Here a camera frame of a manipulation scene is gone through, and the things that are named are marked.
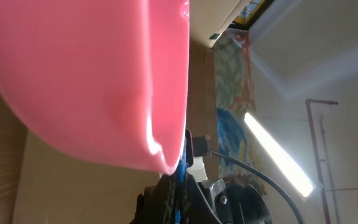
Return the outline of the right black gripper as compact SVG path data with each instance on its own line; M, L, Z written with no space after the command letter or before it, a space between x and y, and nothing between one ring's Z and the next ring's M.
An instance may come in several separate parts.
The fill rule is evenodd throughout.
M272 217L253 186L226 183L223 179L197 182L185 172L178 178L164 174L156 185L146 187L136 198L135 214L130 222L174 223L272 224Z

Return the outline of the pink scoop blue handle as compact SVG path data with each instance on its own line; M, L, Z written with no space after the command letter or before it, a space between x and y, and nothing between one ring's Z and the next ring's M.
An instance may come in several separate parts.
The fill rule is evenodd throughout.
M0 0L0 93L71 157L172 174L189 36L183 0Z

